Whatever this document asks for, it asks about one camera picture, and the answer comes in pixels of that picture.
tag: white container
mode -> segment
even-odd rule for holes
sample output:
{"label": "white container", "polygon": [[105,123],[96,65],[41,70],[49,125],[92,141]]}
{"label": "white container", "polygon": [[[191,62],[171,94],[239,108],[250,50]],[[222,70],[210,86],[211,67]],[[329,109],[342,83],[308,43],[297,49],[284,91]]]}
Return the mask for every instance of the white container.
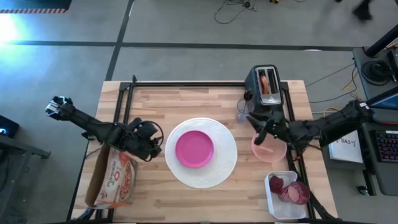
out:
{"label": "white container", "polygon": [[268,201],[268,211],[279,220],[296,220],[305,218],[305,205],[297,205],[292,202],[283,202],[277,194],[271,192],[269,180],[272,176],[277,176],[284,180],[284,187],[297,180],[297,174],[293,171],[270,172],[264,180]]}

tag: keyboard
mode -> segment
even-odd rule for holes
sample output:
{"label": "keyboard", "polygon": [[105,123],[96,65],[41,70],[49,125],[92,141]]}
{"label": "keyboard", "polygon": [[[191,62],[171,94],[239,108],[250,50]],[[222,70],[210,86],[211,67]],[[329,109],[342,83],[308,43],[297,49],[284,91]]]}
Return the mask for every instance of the keyboard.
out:
{"label": "keyboard", "polygon": [[398,162],[398,131],[376,131],[381,162]]}

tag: computer monitor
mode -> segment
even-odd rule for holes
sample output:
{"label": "computer monitor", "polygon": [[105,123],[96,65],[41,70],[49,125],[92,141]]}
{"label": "computer monitor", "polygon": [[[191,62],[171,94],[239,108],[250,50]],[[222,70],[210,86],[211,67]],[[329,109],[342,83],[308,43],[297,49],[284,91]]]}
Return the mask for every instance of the computer monitor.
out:
{"label": "computer monitor", "polygon": [[398,86],[368,100],[368,106],[386,110],[398,110]]}

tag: desk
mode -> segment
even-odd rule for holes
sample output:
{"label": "desk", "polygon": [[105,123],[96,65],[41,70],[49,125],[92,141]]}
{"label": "desk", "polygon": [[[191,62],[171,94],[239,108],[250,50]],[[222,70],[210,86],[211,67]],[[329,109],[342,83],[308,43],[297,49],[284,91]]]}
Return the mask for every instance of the desk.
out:
{"label": "desk", "polygon": [[[288,81],[296,119],[312,119],[303,81]],[[104,82],[96,118],[112,121],[120,82]],[[208,117],[223,123],[238,147],[238,162],[226,181],[210,189],[193,189],[179,182],[167,167],[163,152],[150,162],[138,160],[134,203],[114,211],[114,222],[274,222],[268,213],[264,178],[271,171],[288,170],[286,160],[261,162],[251,151],[254,130],[235,121],[242,87],[135,87],[130,121],[135,117],[160,124],[167,139],[176,125],[190,118]],[[88,153],[98,143],[90,143]],[[84,197],[97,154],[85,161],[72,218],[86,208]],[[310,188],[322,205],[337,217],[322,152],[304,154]]]}

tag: plastic cup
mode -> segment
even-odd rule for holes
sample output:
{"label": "plastic cup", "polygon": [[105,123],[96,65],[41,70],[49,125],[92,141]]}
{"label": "plastic cup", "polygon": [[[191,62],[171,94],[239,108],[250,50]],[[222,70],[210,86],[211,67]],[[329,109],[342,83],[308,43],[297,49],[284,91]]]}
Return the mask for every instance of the plastic cup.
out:
{"label": "plastic cup", "polygon": [[278,162],[286,155],[286,142],[275,139],[271,134],[267,134],[265,140],[258,146],[254,140],[258,136],[256,133],[251,139],[251,149],[259,160],[264,162]]}
{"label": "plastic cup", "polygon": [[239,123],[247,121],[246,116],[253,110],[254,105],[251,101],[239,100],[236,104],[236,121]]}

